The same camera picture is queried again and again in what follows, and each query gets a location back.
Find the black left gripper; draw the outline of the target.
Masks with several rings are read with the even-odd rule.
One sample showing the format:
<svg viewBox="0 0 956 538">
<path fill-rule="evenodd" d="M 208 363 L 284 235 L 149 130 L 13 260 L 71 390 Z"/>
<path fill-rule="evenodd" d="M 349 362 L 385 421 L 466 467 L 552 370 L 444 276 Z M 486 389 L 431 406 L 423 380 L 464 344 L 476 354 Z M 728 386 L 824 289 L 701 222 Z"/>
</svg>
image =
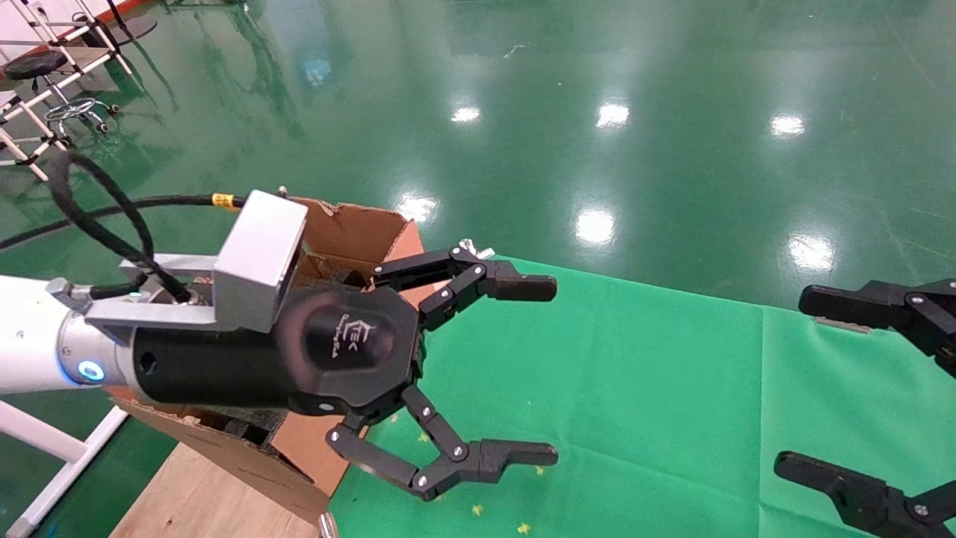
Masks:
<svg viewBox="0 0 956 538">
<path fill-rule="evenodd" d="M 268 333 L 137 328 L 134 373 L 164 404 L 388 415 L 421 374 L 420 315 L 388 288 L 291 291 Z"/>
</svg>

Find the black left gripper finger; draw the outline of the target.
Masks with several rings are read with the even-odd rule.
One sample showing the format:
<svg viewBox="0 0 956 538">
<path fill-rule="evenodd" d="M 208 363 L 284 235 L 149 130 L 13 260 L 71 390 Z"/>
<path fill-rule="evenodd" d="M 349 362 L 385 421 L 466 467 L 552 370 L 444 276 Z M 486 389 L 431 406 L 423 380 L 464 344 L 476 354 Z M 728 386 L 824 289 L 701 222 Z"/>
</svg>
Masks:
<svg viewBox="0 0 956 538">
<path fill-rule="evenodd" d="M 354 412 L 330 430 L 326 442 L 352 466 L 421 500 L 435 500 L 459 483 L 498 483 L 510 466 L 547 467 L 559 462 L 556 447 L 547 443 L 464 442 L 416 385 L 404 389 L 399 402 L 438 449 L 437 459 L 427 466 L 420 468 L 363 439 L 361 430 L 371 419 Z"/>
<path fill-rule="evenodd" d="M 420 300 L 423 330 L 434 331 L 481 297 L 509 302 L 550 302 L 559 285 L 556 278 L 520 273 L 509 260 L 479 258 L 465 248 L 434 250 L 376 266 L 376 287 L 405 291 L 439 285 Z"/>
</svg>

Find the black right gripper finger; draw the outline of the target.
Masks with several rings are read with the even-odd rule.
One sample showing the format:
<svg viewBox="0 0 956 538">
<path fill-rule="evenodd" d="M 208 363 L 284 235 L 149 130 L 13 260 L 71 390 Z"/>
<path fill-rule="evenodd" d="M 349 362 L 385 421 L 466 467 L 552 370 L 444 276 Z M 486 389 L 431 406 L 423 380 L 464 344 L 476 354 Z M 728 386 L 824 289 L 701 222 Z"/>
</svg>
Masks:
<svg viewBox="0 0 956 538">
<path fill-rule="evenodd" d="M 800 312 L 855 326 L 895 330 L 955 377 L 955 282 L 905 286 L 871 280 L 856 291 L 809 285 Z"/>
<path fill-rule="evenodd" d="M 953 537 L 955 481 L 917 496 L 885 481 L 796 452 L 775 457 L 776 476 L 826 494 L 848 527 L 878 537 Z"/>
</svg>

